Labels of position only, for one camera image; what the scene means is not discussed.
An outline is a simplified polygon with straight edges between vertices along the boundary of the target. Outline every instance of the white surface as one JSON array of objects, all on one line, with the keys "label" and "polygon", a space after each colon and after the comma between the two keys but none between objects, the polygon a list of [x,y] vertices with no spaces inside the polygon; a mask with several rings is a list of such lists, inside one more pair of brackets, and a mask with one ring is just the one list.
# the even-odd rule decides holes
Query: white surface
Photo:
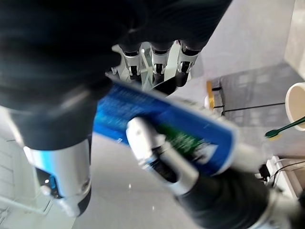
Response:
[{"label": "white surface", "polygon": [[98,134],[92,139],[92,196],[73,229],[197,229],[130,149]]},{"label": "white surface", "polygon": [[[285,107],[291,123],[305,116],[305,83],[296,83],[287,91]],[[295,126],[299,131],[305,131],[305,123]]]},{"label": "white surface", "polygon": [[[281,167],[283,167],[282,164],[277,163],[277,161],[279,161],[279,157],[273,156],[266,163],[268,171],[269,171],[270,175],[272,175],[272,176],[275,174],[275,172],[277,170],[279,170]],[[282,190],[282,192],[285,196],[290,197],[290,198],[294,198],[294,199],[297,198],[296,193],[294,192],[294,189],[293,189],[293,187],[292,187],[292,185],[291,185],[291,183],[288,179],[288,176],[287,176],[287,174],[284,170],[279,172],[276,175],[275,185],[278,186]]]}]

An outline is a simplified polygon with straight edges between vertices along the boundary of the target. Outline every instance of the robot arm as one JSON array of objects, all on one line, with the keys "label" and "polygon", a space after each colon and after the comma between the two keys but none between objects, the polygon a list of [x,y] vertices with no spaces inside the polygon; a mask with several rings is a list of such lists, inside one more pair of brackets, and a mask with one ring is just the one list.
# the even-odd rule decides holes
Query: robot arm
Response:
[{"label": "robot arm", "polygon": [[252,174],[233,170],[214,177],[200,174],[171,147],[165,136],[139,117],[128,123],[126,134],[139,166],[161,181],[199,226],[297,228],[296,223],[302,218],[301,205],[269,190]]}]

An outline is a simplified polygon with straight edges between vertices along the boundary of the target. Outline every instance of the cable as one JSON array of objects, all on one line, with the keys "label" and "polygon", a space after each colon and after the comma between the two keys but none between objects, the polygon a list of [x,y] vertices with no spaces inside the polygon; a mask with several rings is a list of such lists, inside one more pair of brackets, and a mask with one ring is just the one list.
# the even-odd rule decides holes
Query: cable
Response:
[{"label": "cable", "polygon": [[274,186],[275,186],[276,175],[277,175],[279,172],[281,172],[283,169],[285,169],[285,168],[287,168],[287,167],[299,165],[299,164],[301,164],[301,163],[305,163],[305,161],[300,161],[300,162],[292,163],[292,164],[290,164],[290,165],[283,166],[283,167],[281,167],[280,169],[278,169],[278,170],[275,172],[275,174],[272,175],[272,176],[274,176],[274,179],[273,179],[273,182],[272,182],[271,187],[274,187]]}]

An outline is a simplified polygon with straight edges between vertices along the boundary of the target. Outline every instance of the black robotic finger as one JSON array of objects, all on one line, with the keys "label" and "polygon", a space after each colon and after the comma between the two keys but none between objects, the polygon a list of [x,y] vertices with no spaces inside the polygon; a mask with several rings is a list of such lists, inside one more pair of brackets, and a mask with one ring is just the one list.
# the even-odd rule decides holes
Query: black robotic finger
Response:
[{"label": "black robotic finger", "polygon": [[164,74],[153,73],[152,74],[152,83],[153,85],[158,85],[164,81]]},{"label": "black robotic finger", "polygon": [[178,72],[177,70],[175,75],[177,87],[183,87],[187,82],[188,76],[189,76],[188,73]]},{"label": "black robotic finger", "polygon": [[209,229],[251,227],[267,208],[268,198],[263,182],[233,170],[213,178],[199,176],[188,193],[176,197],[199,226]]},{"label": "black robotic finger", "polygon": [[162,92],[164,94],[170,95],[176,91],[176,79],[173,77],[163,83],[156,85],[153,89]]}]

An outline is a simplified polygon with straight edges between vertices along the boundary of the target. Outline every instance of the robotic hand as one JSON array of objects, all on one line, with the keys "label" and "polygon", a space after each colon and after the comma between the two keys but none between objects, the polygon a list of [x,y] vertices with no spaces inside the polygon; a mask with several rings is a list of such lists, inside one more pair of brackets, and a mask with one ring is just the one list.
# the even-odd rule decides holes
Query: robotic hand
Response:
[{"label": "robotic hand", "polygon": [[126,134],[139,166],[160,180],[199,226],[303,228],[301,204],[268,189],[253,174],[231,169],[213,177],[200,174],[140,117],[128,123]]},{"label": "robotic hand", "polygon": [[[0,1],[1,115],[35,167],[43,193],[69,216],[81,215],[90,200],[88,135],[97,102],[112,86],[104,73],[120,64],[120,55],[112,46],[125,45],[121,47],[125,59],[131,61],[130,76],[140,80],[137,44],[151,42],[155,81],[159,82],[169,50],[159,44],[180,40],[176,85],[182,86],[230,3]],[[136,151],[132,146],[141,166],[158,177],[201,226],[268,228],[265,219],[276,217],[276,209],[285,217],[270,222],[282,225],[299,209],[297,204],[293,208],[286,204],[290,212],[286,214],[276,208],[281,198],[249,174],[227,171],[205,177],[170,147],[163,147],[164,138],[152,138],[148,143],[145,150]]]}]

